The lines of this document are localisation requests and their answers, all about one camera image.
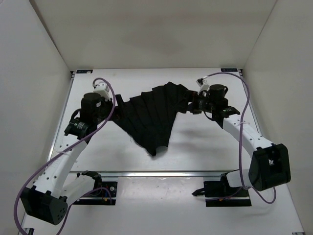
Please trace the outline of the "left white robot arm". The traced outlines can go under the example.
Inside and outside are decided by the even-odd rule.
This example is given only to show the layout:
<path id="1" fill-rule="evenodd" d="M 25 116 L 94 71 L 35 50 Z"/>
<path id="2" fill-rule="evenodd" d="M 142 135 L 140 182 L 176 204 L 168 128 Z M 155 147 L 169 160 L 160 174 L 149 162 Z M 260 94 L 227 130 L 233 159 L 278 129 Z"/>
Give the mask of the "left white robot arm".
<path id="1" fill-rule="evenodd" d="M 27 215 L 58 225 L 69 207 L 85 194 L 97 195 L 102 190 L 101 175 L 86 170 L 65 185 L 68 174 L 93 135 L 113 115 L 116 99 L 106 91 L 84 94 L 81 107 L 74 111 L 65 128 L 58 154 L 42 166 L 23 186 L 17 200 Z"/>

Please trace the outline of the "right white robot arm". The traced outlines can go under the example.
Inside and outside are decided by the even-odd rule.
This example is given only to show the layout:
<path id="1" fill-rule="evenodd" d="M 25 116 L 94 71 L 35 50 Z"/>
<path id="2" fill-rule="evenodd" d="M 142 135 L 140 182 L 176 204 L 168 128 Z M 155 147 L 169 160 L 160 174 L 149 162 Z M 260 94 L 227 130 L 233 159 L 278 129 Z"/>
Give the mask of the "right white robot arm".
<path id="1" fill-rule="evenodd" d="M 188 111 L 193 114 L 206 112 L 211 120 L 228 132 L 240 144 L 250 158 L 249 169 L 228 172 L 219 184 L 221 194 L 231 196 L 238 187 L 264 191 L 291 181 L 289 153 L 285 145 L 274 144 L 264 138 L 248 122 L 244 114 L 228 104 L 225 98 L 228 88 L 217 84 L 207 91 L 191 93 Z"/>

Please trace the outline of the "black pleated skirt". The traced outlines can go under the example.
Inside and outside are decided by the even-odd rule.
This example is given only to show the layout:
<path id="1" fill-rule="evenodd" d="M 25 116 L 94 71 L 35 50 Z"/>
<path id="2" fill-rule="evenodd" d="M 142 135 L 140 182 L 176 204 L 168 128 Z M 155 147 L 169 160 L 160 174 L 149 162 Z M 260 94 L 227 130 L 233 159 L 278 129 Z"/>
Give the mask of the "black pleated skirt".
<path id="1" fill-rule="evenodd" d="M 125 103 L 125 118 L 113 121 L 150 156 L 157 154 L 157 148 L 167 147 L 177 113 L 186 113 L 186 91 L 182 84 L 168 82 L 131 97 Z"/>

